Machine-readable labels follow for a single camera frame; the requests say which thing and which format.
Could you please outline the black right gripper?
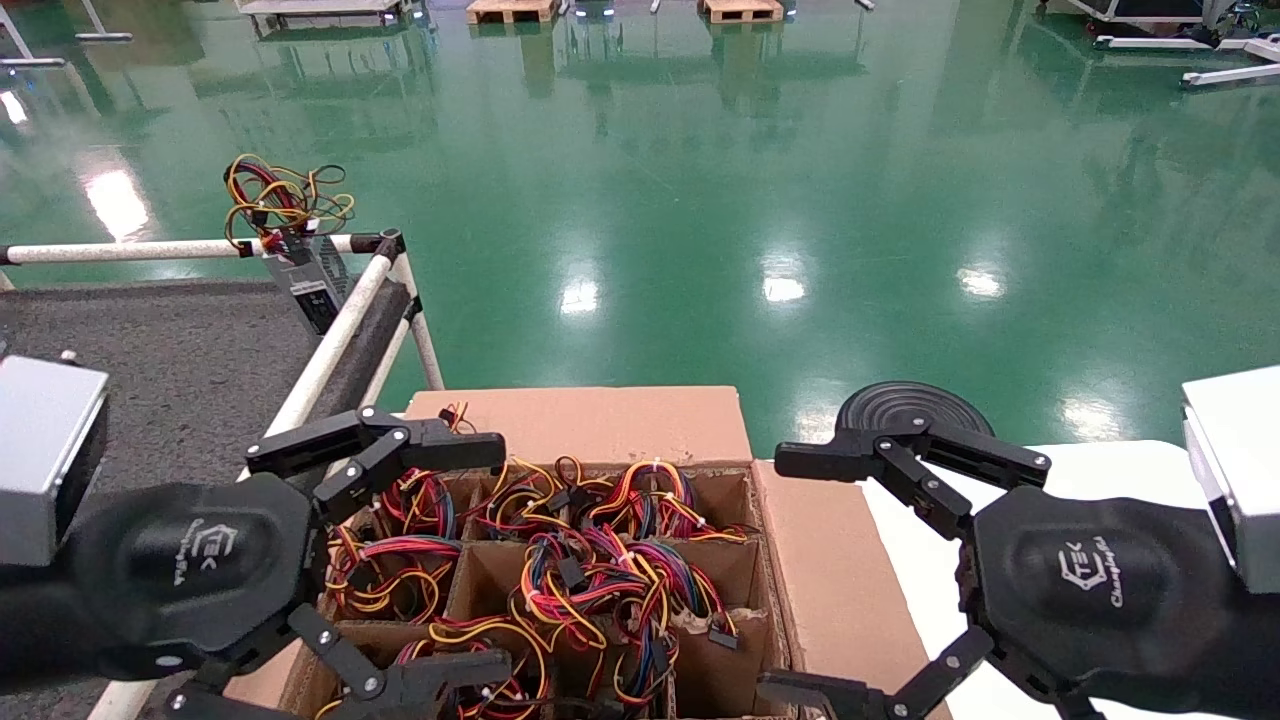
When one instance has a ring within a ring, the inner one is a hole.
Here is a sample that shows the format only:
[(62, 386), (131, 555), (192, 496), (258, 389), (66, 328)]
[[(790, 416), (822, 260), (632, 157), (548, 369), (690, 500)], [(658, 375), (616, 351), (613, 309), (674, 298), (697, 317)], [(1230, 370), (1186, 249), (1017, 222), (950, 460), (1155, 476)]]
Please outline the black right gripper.
[[(933, 466), (1005, 495), (975, 512)], [(782, 442), (774, 469), (874, 482), (938, 537), (966, 541), (973, 579), (961, 606), (977, 626), (892, 693), (773, 670), (756, 679), (759, 696), (824, 719), (925, 719), (989, 655), (1042, 703), (1075, 696), (1164, 714), (1251, 712), (1251, 596), (1204, 511), (1060, 498), (1043, 491), (1044, 455), (924, 418), (840, 427), (824, 445)]]

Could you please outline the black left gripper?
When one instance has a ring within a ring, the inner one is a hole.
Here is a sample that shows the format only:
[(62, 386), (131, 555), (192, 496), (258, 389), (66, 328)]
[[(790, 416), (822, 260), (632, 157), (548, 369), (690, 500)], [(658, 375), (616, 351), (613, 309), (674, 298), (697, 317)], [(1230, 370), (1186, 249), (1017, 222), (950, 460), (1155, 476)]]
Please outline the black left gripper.
[[(287, 483), (342, 469), (302, 492)], [(306, 603), (320, 523), (339, 525), (411, 470), (502, 469), (506, 438), (457, 434), (440, 418), (374, 406), (266, 436), (247, 450), (255, 475), (227, 486), (172, 483), (113, 497), (77, 523), (65, 547), (81, 626), (97, 673), (200, 667), (166, 698), (168, 719), (296, 719), (221, 693), (230, 666), (261, 667), (294, 641), (347, 683), (325, 719), (434, 719), (453, 688), (509, 678), (503, 650), (376, 667)]]

